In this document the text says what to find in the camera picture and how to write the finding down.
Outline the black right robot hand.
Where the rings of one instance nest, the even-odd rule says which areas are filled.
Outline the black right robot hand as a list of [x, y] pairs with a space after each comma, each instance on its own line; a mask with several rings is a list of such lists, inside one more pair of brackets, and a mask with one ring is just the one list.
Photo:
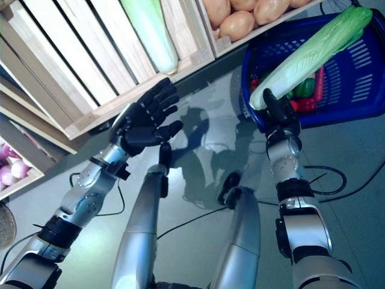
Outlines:
[[287, 96], [277, 99], [270, 89], [265, 89], [262, 96], [266, 105], [265, 112], [262, 113], [265, 132], [283, 131], [299, 136], [300, 121]]

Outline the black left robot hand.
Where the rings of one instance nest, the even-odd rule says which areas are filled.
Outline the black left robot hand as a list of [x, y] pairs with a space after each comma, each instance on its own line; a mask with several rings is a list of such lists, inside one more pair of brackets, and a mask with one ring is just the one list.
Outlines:
[[164, 78], [129, 104], [115, 119], [109, 142], [134, 157], [144, 148], [163, 144], [173, 138], [183, 123], [175, 120], [164, 125], [165, 119], [177, 111], [177, 89], [169, 78]]

